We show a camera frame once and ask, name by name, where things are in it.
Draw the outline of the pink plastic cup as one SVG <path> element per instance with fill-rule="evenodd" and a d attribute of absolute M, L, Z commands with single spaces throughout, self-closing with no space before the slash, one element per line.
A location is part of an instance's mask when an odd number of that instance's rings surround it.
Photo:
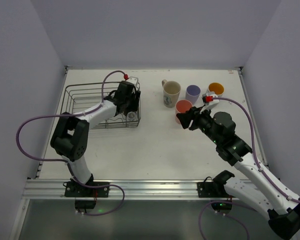
<path fill-rule="evenodd" d="M 186 99 L 181 99 L 175 105 L 175 114 L 176 115 L 179 113 L 183 114 L 192 107 L 193 107 L 193 105 L 190 101 L 188 101 Z"/>

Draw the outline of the lilac plastic cup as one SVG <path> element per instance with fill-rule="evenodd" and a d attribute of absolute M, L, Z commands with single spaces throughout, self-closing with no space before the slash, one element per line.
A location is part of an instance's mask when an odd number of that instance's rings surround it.
<path fill-rule="evenodd" d="M 197 85 L 189 85 L 185 91 L 185 99 L 194 105 L 201 94 L 201 89 Z"/>

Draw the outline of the white patterned mug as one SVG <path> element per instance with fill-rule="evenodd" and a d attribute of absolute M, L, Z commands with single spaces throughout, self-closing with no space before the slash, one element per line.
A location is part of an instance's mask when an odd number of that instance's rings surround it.
<path fill-rule="evenodd" d="M 212 82 L 209 84 L 207 88 L 207 92 L 208 93 L 214 92 L 218 97 L 222 97 L 225 92 L 225 88 L 221 83 Z"/>

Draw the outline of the cream floral mug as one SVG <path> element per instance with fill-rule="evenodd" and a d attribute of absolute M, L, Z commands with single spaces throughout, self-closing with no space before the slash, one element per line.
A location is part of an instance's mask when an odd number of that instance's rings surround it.
<path fill-rule="evenodd" d="M 181 92 L 181 85 L 176 81 L 168 81 L 166 79 L 161 81 L 163 89 L 163 104 L 167 108 L 174 108 L 179 99 Z"/>

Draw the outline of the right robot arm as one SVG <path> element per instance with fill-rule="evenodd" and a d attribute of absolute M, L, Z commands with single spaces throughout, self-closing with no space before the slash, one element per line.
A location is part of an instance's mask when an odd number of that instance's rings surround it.
<path fill-rule="evenodd" d="M 214 181 L 228 195 L 240 199 L 259 212 L 270 228 L 283 240 L 290 240 L 300 230 L 300 196 L 286 187 L 261 161 L 252 148 L 235 134 L 236 124 L 230 114 L 192 107 L 176 115 L 184 129 L 201 130 L 215 145 L 218 155 L 244 174 L 254 185 L 246 186 L 229 171 Z"/>

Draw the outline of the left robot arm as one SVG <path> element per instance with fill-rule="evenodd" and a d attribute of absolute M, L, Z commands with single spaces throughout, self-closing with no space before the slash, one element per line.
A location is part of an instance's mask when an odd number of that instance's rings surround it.
<path fill-rule="evenodd" d="M 87 184 L 93 180 L 85 160 L 89 131 L 116 116 L 128 118 L 130 114 L 136 115 L 140 96 L 139 79 L 131 77 L 119 82 L 117 89 L 102 96 L 92 107 L 77 112 L 75 116 L 59 118 L 50 146 L 66 161 L 71 176 L 78 182 Z"/>

